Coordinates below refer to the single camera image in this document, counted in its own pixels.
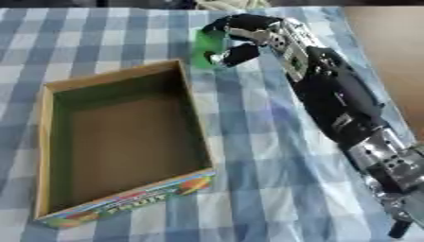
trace box wall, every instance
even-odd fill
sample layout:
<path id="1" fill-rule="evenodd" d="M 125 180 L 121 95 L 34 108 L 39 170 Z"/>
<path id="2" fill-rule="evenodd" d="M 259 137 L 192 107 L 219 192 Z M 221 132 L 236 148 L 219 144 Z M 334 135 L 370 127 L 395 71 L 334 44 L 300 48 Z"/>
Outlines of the box wall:
<path id="1" fill-rule="evenodd" d="M 207 169 L 204 172 L 161 182 L 148 188 L 141 187 L 105 199 L 85 203 L 41 217 L 39 221 L 55 228 L 79 226 L 84 222 L 117 215 L 123 211 L 193 193 L 209 186 L 214 176 L 215 171 L 213 169 Z"/>

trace cardboard box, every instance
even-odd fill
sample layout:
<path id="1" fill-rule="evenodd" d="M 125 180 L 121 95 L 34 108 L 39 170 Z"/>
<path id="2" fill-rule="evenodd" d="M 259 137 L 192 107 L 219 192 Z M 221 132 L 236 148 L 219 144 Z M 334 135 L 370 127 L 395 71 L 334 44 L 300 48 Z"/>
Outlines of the cardboard box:
<path id="1" fill-rule="evenodd" d="M 177 60 L 47 83 L 35 219 L 73 227 L 208 186 L 215 171 Z"/>

